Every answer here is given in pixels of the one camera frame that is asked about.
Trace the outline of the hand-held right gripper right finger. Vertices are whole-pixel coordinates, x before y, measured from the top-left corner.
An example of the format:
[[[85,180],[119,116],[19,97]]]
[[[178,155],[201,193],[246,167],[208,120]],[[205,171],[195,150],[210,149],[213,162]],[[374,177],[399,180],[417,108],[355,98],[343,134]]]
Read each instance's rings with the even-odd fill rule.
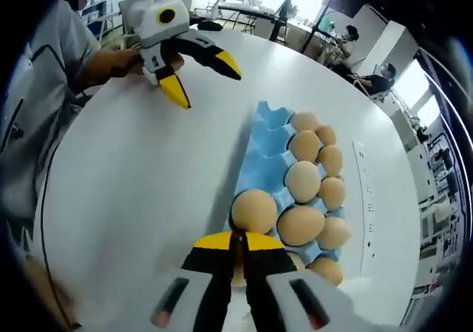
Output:
[[[247,232],[246,297],[258,331],[363,331],[351,300],[323,277],[299,270],[276,239]]]

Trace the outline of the person's left hand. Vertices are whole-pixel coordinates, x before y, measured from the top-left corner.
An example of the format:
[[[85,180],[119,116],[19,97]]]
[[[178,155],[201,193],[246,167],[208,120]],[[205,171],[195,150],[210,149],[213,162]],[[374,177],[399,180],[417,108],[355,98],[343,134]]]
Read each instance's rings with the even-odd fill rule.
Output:
[[[122,78],[128,74],[143,75],[143,58],[139,49],[125,49],[112,51],[110,75],[113,78]]]

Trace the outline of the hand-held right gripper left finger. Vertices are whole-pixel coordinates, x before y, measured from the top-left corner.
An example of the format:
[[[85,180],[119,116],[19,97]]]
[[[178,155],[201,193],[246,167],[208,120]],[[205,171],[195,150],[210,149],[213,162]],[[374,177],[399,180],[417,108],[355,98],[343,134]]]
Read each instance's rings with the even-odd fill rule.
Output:
[[[153,326],[162,331],[221,331],[231,301],[236,243],[228,231],[196,241],[181,267],[159,278]]]

